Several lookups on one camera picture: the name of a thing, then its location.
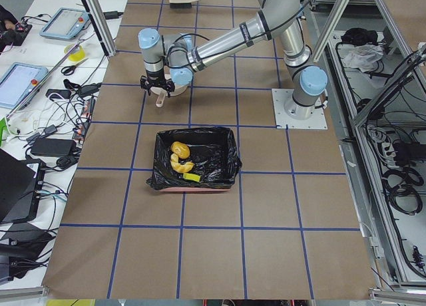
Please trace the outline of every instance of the brush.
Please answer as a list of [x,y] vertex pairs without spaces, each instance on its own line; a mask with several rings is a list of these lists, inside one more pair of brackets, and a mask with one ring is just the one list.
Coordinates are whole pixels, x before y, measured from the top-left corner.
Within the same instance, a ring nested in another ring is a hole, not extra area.
[[171,9],[189,9],[192,7],[192,2],[199,0],[168,0]]

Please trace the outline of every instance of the person's hand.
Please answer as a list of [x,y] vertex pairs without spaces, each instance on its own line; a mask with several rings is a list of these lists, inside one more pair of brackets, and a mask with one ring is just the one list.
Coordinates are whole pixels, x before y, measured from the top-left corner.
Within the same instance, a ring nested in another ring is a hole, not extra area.
[[6,29],[15,30],[15,24],[12,21],[5,20],[4,22],[5,22]]

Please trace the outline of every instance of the scissors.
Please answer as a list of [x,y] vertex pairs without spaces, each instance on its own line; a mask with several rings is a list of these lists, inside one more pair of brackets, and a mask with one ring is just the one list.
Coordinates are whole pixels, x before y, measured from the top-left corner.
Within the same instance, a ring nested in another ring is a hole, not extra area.
[[77,64],[75,64],[75,65],[69,65],[69,66],[67,66],[67,67],[63,67],[63,68],[61,69],[61,73],[62,73],[63,75],[73,75],[73,74],[74,74],[74,72],[75,72],[75,69],[77,69],[77,67],[78,67],[79,65],[81,65],[82,63],[86,62],[86,60],[87,60],[87,59],[84,59],[84,60],[80,61],[79,63],[77,63]]

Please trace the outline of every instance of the yellow object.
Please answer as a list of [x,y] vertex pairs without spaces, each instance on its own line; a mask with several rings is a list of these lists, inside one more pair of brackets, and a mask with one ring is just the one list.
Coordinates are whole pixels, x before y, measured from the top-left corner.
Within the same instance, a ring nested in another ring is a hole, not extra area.
[[173,142],[172,146],[170,147],[173,153],[176,153],[179,158],[186,159],[189,158],[189,147],[186,144],[183,144],[181,142]]
[[[66,47],[65,47],[65,49],[64,49],[64,53],[67,53],[68,51],[69,51],[69,49],[71,49],[71,47],[73,47],[73,45],[67,45]],[[86,53],[85,53],[85,51],[83,50],[83,47],[82,46],[78,46],[77,48],[75,48],[74,50],[73,50],[73,52],[68,56],[68,59],[70,60],[70,61],[74,61],[74,62],[77,62],[77,61],[81,61],[81,60],[83,60],[84,58],[85,58],[85,56],[86,56]]]
[[201,176],[197,174],[192,174],[192,173],[184,173],[184,179],[194,181],[194,182],[199,182],[201,179]]
[[185,164],[179,163],[179,157],[176,153],[170,156],[170,164],[172,165],[172,169],[178,173],[187,173],[194,167],[194,163],[192,162],[187,162]]
[[[47,301],[46,306],[69,306],[74,303],[76,299],[50,299]],[[74,306],[94,306],[94,299],[79,299]]]

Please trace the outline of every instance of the white desk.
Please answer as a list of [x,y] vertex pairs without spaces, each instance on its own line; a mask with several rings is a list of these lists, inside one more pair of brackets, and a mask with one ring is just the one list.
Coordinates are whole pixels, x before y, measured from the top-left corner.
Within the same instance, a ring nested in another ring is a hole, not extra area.
[[[103,11],[124,11],[126,0],[99,0]],[[53,15],[61,7],[77,8],[82,9],[83,7],[77,5],[76,3],[81,3],[80,0],[34,0],[30,9],[27,12],[27,15],[35,16],[40,13],[48,13]],[[61,41],[46,39],[39,35],[39,31],[43,27],[44,23],[40,23],[36,20],[31,20],[33,24],[33,29],[29,33],[28,37],[25,39],[25,42],[21,47],[13,47],[9,52],[3,53],[0,55],[0,75],[2,75],[10,65],[14,62],[28,63],[34,65],[41,65],[50,69],[55,65],[64,55],[64,48],[71,44],[75,43],[75,40],[72,41]],[[108,26],[112,37],[115,38],[118,32],[118,27],[120,25],[120,19],[108,21]],[[87,29],[87,35],[93,33],[93,26],[90,26]],[[77,68],[75,73],[67,78],[71,82],[83,83],[86,78],[95,70],[95,67],[100,63],[103,57],[103,51],[96,36],[92,37],[88,41],[83,43],[83,48],[86,52],[87,58],[89,58],[81,67]],[[71,61],[66,61],[63,65],[71,65]],[[102,82],[105,75],[106,67],[108,65],[108,60],[105,59],[100,65],[99,69],[94,73],[91,80],[88,84],[93,82]],[[20,128],[21,132],[27,132],[32,129],[32,119],[40,117],[40,110],[51,105],[52,102],[48,101],[45,96],[45,93],[48,88],[64,88],[63,86],[63,76],[60,72],[60,69],[56,70],[49,80],[43,85],[41,90],[36,94],[35,98],[31,101],[30,105],[23,109],[21,112],[18,112],[16,115],[12,116],[10,124],[12,128]],[[48,119],[53,111],[57,107],[54,106],[43,112],[41,115],[42,119]],[[0,108],[0,118],[3,118],[10,110],[6,108]],[[69,125],[64,125],[60,128],[58,133],[68,132],[72,129]],[[53,138],[71,138],[72,133],[68,135],[58,135],[53,136]],[[19,140],[18,138],[13,138],[8,141],[3,141],[2,149],[10,153],[17,159],[25,159],[25,145],[24,141]],[[41,158],[47,163],[48,166],[54,166],[56,158]],[[44,181],[50,182],[59,186],[60,188],[66,190],[77,166],[73,166],[64,172],[47,172],[45,174]],[[43,186],[43,189],[55,191],[54,188],[49,186]],[[57,228],[61,222],[63,210],[65,208],[65,203],[60,200],[56,201],[57,207],[55,212],[55,218],[51,228]],[[41,200],[39,204],[39,209],[37,212],[37,217],[31,221],[31,224],[37,226],[41,229],[46,229],[52,221],[54,212],[54,202],[53,199],[47,198]],[[5,224],[0,227],[0,230],[7,230],[11,224]],[[54,241],[48,243],[46,248],[41,252],[48,251],[52,248]],[[45,275],[46,267],[40,267],[29,271],[24,278],[16,279],[10,281],[6,284],[0,285],[0,290],[3,289],[18,289],[18,288],[29,288],[40,286],[41,281]]]

